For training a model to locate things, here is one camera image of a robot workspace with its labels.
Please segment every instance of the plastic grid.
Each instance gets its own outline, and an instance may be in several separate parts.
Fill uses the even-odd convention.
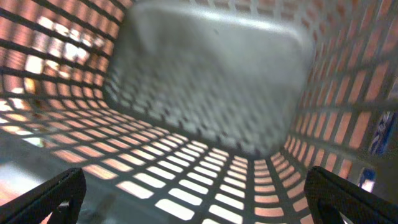
[[[225,222],[223,218],[229,217],[235,217],[233,222],[240,223],[239,216],[244,217],[242,222],[245,223],[291,223],[298,219],[302,223],[311,222],[302,190],[308,167],[321,165],[342,177],[351,175],[355,178],[358,174],[349,172],[353,164],[372,164],[370,156],[355,149],[365,151],[364,146],[368,146],[371,139],[362,136],[373,134],[384,111],[397,110],[397,104],[389,98],[396,78],[396,2],[358,6],[362,11],[358,10],[354,20],[343,23],[338,34],[319,41],[314,71],[303,94],[296,122],[292,124],[286,150],[260,161],[246,160],[170,134],[107,107],[102,100],[101,86],[118,25],[129,5],[129,1],[115,0],[3,1],[0,7],[0,24],[5,28],[0,32],[1,129],[45,148],[45,152],[68,163],[84,167],[88,173],[123,190],[122,194],[147,208],[153,209],[155,205],[167,210],[173,201],[195,212],[191,218],[183,219],[204,220],[205,223],[211,223],[211,220]],[[375,8],[379,9],[378,13],[371,16],[363,13],[375,12]],[[36,22],[40,16],[74,28],[81,34],[99,34],[105,47],[96,49],[39,26]],[[50,41],[43,52],[33,49],[35,35],[32,34],[35,31],[85,49],[101,60],[85,63],[78,62],[77,58],[71,61],[54,56],[48,53]],[[353,39],[363,41],[353,44]],[[338,58],[342,52],[352,52],[352,55]],[[365,52],[362,59],[358,57],[361,52]],[[25,70],[28,55],[61,66],[58,70],[44,67],[40,74],[28,72]],[[328,66],[329,62],[338,63],[338,68],[328,71],[327,68],[335,67]],[[62,71],[70,73],[65,76]],[[29,84],[30,80],[39,85]],[[182,182],[184,179],[197,184],[198,189],[209,190],[200,205],[196,204],[201,193],[193,190],[194,187],[183,186],[181,183],[188,183]],[[211,188],[205,183],[210,181]],[[221,186],[240,190],[245,196],[233,195],[234,191],[227,188],[226,192]],[[148,200],[136,199],[131,194],[134,195],[132,190],[137,189],[141,190],[140,197],[153,195]],[[184,194],[181,189],[193,196],[187,198],[193,199],[186,202],[176,197]],[[235,215],[231,216],[222,208]],[[163,210],[158,212],[165,216],[173,213]]]

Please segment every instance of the laundry basket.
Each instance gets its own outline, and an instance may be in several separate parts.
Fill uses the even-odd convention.
[[[290,82],[214,76],[220,58],[198,61],[179,33],[189,14],[297,38],[209,30],[239,72],[264,63]],[[105,216],[118,223],[311,223],[312,166],[398,203],[397,15],[393,0],[0,1],[0,155],[31,172],[82,167],[90,206],[116,195]],[[169,57],[169,37],[190,54]]]

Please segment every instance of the dark object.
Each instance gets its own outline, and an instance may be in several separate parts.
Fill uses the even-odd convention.
[[[398,223],[398,207],[321,167],[310,169],[305,196],[315,223]]]
[[[71,168],[0,209],[0,223],[76,223],[86,194],[81,168]]]

